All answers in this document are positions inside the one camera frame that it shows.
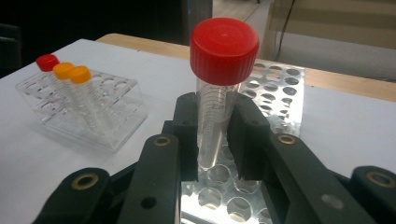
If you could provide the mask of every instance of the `brass grommet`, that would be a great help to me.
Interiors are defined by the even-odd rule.
[[[84,190],[89,189],[95,185],[99,180],[99,176],[96,173],[85,173],[76,177],[72,182],[72,189]]]
[[[164,147],[171,143],[171,139],[168,137],[158,137],[154,140],[154,145],[157,147]]]
[[[388,183],[378,181],[377,179],[375,179],[375,176],[380,176],[380,177],[386,179]],[[372,172],[367,173],[366,177],[371,182],[373,182],[383,188],[389,188],[389,189],[396,188],[396,181],[388,175],[385,175],[385,174],[382,174],[382,173],[379,173],[376,171],[372,171]]]
[[[290,135],[282,134],[277,137],[277,140],[283,144],[293,145],[296,143],[296,139]]]

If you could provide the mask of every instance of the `orange cap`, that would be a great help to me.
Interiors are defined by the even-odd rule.
[[[60,80],[66,80],[69,78],[68,72],[73,68],[74,65],[72,63],[58,63],[53,67],[52,71]]]
[[[91,79],[91,72],[84,65],[74,67],[68,72],[68,75],[74,84],[82,84]]]

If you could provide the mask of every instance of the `test tube rack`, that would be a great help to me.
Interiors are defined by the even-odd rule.
[[[272,224],[261,181],[238,177],[227,140],[216,165],[198,170],[199,181],[182,182],[182,223]]]
[[[45,127],[85,147],[116,152],[147,117],[139,86],[134,79],[90,71],[92,85],[102,101],[98,112],[107,118],[99,132],[90,130],[81,115],[66,105],[50,83],[49,73],[26,78],[16,85],[16,90]],[[98,123],[103,123],[99,119],[102,117],[95,117]]]
[[[253,100],[274,133],[300,136],[304,81],[302,67],[256,61],[240,92]]]

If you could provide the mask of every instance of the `wooden table edge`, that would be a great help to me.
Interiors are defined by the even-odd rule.
[[[96,41],[184,60],[190,58],[188,46],[131,35],[108,34]],[[396,83],[392,82],[305,68],[305,85],[396,102]]]

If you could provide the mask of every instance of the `black chair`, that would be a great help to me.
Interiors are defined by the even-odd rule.
[[[21,47],[20,27],[0,23],[0,77],[22,67]]]

